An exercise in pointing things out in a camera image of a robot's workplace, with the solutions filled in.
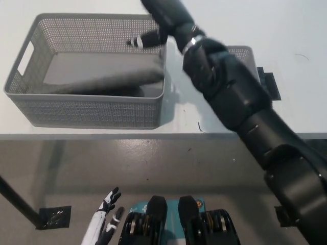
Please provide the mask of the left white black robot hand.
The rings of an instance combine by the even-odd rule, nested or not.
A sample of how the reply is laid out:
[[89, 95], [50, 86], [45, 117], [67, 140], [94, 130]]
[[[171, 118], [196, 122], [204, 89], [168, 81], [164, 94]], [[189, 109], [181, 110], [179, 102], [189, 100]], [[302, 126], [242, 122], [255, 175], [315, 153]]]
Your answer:
[[93, 214], [81, 244], [109, 244], [115, 234], [125, 212], [124, 207], [119, 207], [111, 220], [106, 224], [106, 216], [115, 208], [116, 201], [120, 198], [119, 188], [114, 188], [100, 203]]

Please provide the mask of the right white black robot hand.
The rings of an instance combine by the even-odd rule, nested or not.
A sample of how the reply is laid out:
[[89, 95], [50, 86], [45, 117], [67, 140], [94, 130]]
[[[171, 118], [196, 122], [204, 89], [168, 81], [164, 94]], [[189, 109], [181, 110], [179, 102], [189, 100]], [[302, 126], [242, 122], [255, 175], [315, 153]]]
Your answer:
[[172, 36], [182, 51], [192, 39], [192, 28], [195, 24], [183, 3], [156, 0], [141, 3], [158, 24], [158, 28], [131, 38], [126, 44], [138, 49], [152, 48], [166, 44], [168, 36]]

